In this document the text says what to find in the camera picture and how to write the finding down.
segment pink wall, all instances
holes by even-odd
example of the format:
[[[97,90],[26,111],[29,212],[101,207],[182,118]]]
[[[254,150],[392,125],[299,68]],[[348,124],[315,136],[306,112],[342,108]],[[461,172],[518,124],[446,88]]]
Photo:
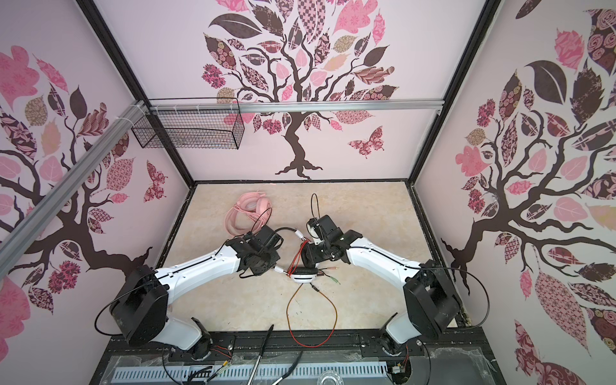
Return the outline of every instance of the pink wall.
[[[73,1],[3,4],[0,25],[4,238],[132,97]],[[154,263],[186,193],[164,150],[118,143],[0,283],[3,384],[90,380],[108,341],[96,313]]]
[[[189,0],[170,6],[140,0],[98,5],[149,97],[235,96],[254,103],[440,99],[483,3]],[[137,19],[139,28],[134,28]],[[296,44],[302,38],[304,48]],[[287,124],[283,113],[243,117],[246,132],[239,150],[180,150],[195,179],[406,178],[434,111],[323,111],[320,116],[290,114]],[[307,117],[318,128],[306,127]],[[379,127],[383,146],[369,140]],[[361,148],[371,151],[367,158]]]
[[[510,385],[614,383],[615,33],[613,1],[505,2],[418,182]]]

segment black wire mesh basket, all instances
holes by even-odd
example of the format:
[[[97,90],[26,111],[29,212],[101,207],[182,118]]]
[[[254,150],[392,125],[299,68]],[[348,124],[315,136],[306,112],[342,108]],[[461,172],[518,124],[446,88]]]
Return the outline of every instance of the black wire mesh basket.
[[[142,148],[161,148],[163,141],[176,148],[232,148],[239,149],[244,135],[244,122],[241,119],[237,98],[199,98],[215,99],[212,105],[188,107],[167,105],[150,108],[132,127]]]

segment beige leaf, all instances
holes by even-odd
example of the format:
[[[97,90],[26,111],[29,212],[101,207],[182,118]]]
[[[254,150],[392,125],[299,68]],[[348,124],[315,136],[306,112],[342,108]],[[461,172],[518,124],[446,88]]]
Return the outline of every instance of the beige leaf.
[[[349,48],[351,48],[355,39],[357,39],[357,36],[351,35],[339,38],[334,43],[334,51],[338,52],[339,54],[341,54],[342,52],[346,52]]]
[[[342,67],[342,65],[344,65],[344,62],[346,61],[347,56],[349,56],[349,55],[348,54],[340,54],[338,56],[332,57],[331,59],[329,59],[327,61],[327,63],[323,67],[323,69],[325,71],[336,71],[338,68],[340,68],[340,67]]]
[[[466,140],[468,140],[469,144],[471,144],[472,146],[480,145],[484,141],[484,139],[485,139],[485,131],[481,128],[475,128],[466,137]]]
[[[45,124],[41,140],[45,156],[53,154],[60,148],[60,131],[55,123],[55,119]]]
[[[616,206],[586,206],[593,219],[603,227],[616,230]]]

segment tree decal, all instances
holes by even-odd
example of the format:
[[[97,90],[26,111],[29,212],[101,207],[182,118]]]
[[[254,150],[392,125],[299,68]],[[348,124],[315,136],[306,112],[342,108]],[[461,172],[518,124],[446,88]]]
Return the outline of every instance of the tree decal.
[[[609,48],[613,50],[616,13],[606,9],[587,12],[591,31],[597,31],[591,35],[611,32]],[[590,254],[574,256],[567,249],[587,244],[616,253],[613,243],[589,233],[597,225],[616,230],[616,208],[605,205],[616,198],[616,173],[595,175],[600,163],[614,162],[616,119],[614,114],[610,118],[595,114],[601,106],[607,104],[602,110],[610,107],[601,76],[612,84],[616,74],[612,73],[611,56],[603,61],[603,57],[593,58],[598,47],[590,41],[584,45],[580,36],[575,31],[557,31],[555,56],[560,64],[549,60],[528,64],[534,72],[533,86],[522,84],[515,72],[500,98],[488,99],[479,107],[480,128],[471,131],[466,137],[468,145],[455,157],[460,171],[469,177],[461,189],[469,193],[468,206],[474,217],[470,235],[461,249],[442,242],[453,256],[451,267],[461,269],[470,294],[468,264],[484,235],[496,233],[494,247],[502,250],[505,264],[513,264],[519,256],[524,297],[534,293],[546,315],[588,351],[586,314],[608,349],[616,353],[613,309],[595,309],[596,305],[615,306],[613,296],[596,284],[612,279],[616,267],[593,262]],[[580,57],[583,49],[585,60]],[[567,84],[565,72],[572,71],[575,64],[579,64],[575,80]],[[563,107],[570,114],[565,114]],[[589,197],[596,203],[583,204]],[[542,234],[545,230],[550,235]],[[529,264],[532,256],[538,271]],[[554,273],[548,274],[546,267],[561,278],[579,277],[586,283],[561,282]],[[535,370],[545,381],[548,373],[542,371],[551,368],[570,376],[571,383],[583,383],[558,365],[541,364],[536,353],[518,350],[520,368],[527,375]]]
[[[3,95],[12,89],[11,82],[20,81],[14,74],[34,71],[38,75],[36,70],[27,67],[29,56],[25,49],[14,46],[11,51],[17,63],[0,71]],[[0,63],[4,59],[5,55],[0,54]],[[53,187],[76,164],[78,148],[88,151],[92,147],[86,138],[102,135],[109,125],[104,103],[88,112],[79,87],[68,93],[64,77],[53,66],[41,59],[37,59],[37,64],[49,80],[49,89],[26,104],[23,114],[30,126],[18,120],[14,111],[6,111],[0,106],[0,123],[8,139],[3,145],[8,149],[0,150],[0,185],[13,191],[10,195],[0,194],[0,216],[17,213],[17,220],[13,223],[0,219],[0,228],[6,232],[12,232],[43,199],[48,189],[46,184]],[[16,97],[31,95],[29,90],[17,90]],[[35,125],[43,126],[35,128],[42,130],[40,143],[33,135]],[[70,144],[62,146],[60,130],[66,130],[64,133],[71,138]],[[150,248],[131,260],[124,254],[110,254],[94,246],[94,237],[105,233],[104,223],[113,220],[105,207],[120,204],[128,198],[120,192],[132,176],[134,159],[121,157],[128,142],[126,134],[57,214],[62,226],[30,245],[25,259],[33,262],[16,265],[9,271],[9,274],[20,269],[30,271],[22,288],[36,307],[53,314],[54,296],[79,285],[79,276],[87,270],[108,267],[128,276],[148,258]],[[164,182],[164,177],[160,176],[158,180]],[[105,190],[112,191],[106,196],[96,196]]]
[[[295,10],[293,0],[248,2],[248,7],[244,1],[218,3],[230,11],[244,12],[219,15],[209,24],[223,28],[234,38],[223,40],[209,32],[205,34],[215,64],[203,67],[202,78],[219,89],[220,98],[235,96],[250,103],[284,102],[291,98],[297,102],[387,100],[397,89],[382,84],[394,67],[376,66],[387,49],[376,46],[386,30],[383,16],[375,12],[376,0],[367,0],[365,4],[362,0],[297,0],[297,17],[290,17]],[[247,10],[254,20],[245,16]],[[336,14],[335,28],[326,30],[326,21]],[[371,26],[370,31],[361,31],[366,26]],[[342,30],[346,31],[343,36],[331,40]],[[257,36],[262,41],[250,46],[246,40]],[[231,82],[235,89],[225,87]],[[362,87],[356,89],[357,83]],[[355,124],[372,116],[367,111],[340,111],[334,115],[320,111],[247,113],[243,119],[245,123],[252,121],[255,132],[263,128],[270,135],[280,133],[291,146],[294,159],[276,175],[295,170],[299,177],[310,179],[304,170],[323,168],[306,159],[298,129],[321,130],[329,126],[342,130],[341,123]],[[355,140],[348,144],[362,155],[380,148],[374,141]]]

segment wall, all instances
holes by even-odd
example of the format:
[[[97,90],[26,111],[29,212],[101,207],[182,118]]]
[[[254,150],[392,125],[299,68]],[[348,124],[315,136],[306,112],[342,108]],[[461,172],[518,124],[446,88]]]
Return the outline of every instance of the wall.
[[[73,1],[8,2],[0,28],[5,238],[132,97]],[[154,263],[186,193],[164,150],[118,143],[0,282],[3,384],[90,380],[108,341],[94,317]],[[99,327],[117,330],[108,315]]]
[[[442,98],[483,3],[193,0],[170,7],[142,0],[98,6],[150,98],[301,102]],[[282,112],[243,114],[239,151],[180,154],[198,180],[406,178],[433,115],[307,111],[285,120]],[[370,141],[379,127],[382,138]],[[371,153],[366,158],[360,149]]]
[[[614,383],[615,28],[613,1],[505,2],[418,181],[509,385]]]

